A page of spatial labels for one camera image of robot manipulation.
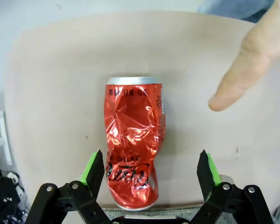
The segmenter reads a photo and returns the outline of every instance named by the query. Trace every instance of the green gripper pad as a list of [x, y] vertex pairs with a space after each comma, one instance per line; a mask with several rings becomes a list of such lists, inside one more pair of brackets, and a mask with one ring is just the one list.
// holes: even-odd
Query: green gripper pad
[[91, 154], [91, 157], [90, 157], [90, 159], [89, 159], [89, 161], [88, 161], [88, 163], [87, 163], [87, 165], [86, 165], [86, 167], [85, 167], [85, 169], [84, 169], [84, 172], [83, 172], [83, 174], [82, 174], [82, 176], [81, 176], [80, 181], [81, 181], [84, 185], [87, 185], [87, 183], [86, 183], [86, 178], [87, 178], [87, 175], [88, 175], [88, 173], [89, 173], [89, 171], [90, 171], [90, 169], [91, 169], [91, 167], [92, 167], [92, 165], [93, 165], [93, 162], [94, 162], [94, 159], [95, 159], [96, 156], [97, 156], [97, 152]]
[[207, 201], [214, 187], [221, 183], [221, 178], [210, 154], [207, 154], [205, 150], [200, 153], [197, 166], [197, 177], [203, 198]]

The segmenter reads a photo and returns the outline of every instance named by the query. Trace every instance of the blue sleeve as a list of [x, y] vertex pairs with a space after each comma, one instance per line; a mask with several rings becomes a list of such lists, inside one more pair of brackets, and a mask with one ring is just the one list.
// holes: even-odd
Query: blue sleeve
[[203, 0], [198, 12], [257, 22], [273, 0]]

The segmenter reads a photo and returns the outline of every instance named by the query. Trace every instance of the soda can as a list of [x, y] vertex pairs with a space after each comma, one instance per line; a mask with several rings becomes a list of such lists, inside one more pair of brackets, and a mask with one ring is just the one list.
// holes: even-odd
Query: soda can
[[105, 89], [106, 176], [116, 204], [144, 210], [159, 196], [154, 159], [165, 135], [162, 84], [154, 77], [114, 77]]

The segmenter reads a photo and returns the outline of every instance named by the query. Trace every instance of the white bracket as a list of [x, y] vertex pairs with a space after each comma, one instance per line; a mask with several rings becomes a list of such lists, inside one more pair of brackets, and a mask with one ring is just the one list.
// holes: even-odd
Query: white bracket
[[12, 166], [13, 160], [11, 158], [11, 153], [10, 153], [10, 149], [9, 149], [9, 143], [8, 143], [7, 131], [6, 131], [6, 119], [5, 119], [4, 111], [0, 111], [0, 131], [1, 131], [0, 147], [3, 146], [7, 164], [9, 166]]

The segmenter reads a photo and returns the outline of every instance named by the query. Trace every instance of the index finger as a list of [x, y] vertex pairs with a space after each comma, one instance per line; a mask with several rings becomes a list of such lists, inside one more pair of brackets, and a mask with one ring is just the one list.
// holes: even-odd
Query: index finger
[[237, 101], [267, 71], [280, 55], [280, 0], [251, 29], [217, 92], [209, 100], [213, 111], [221, 111]]

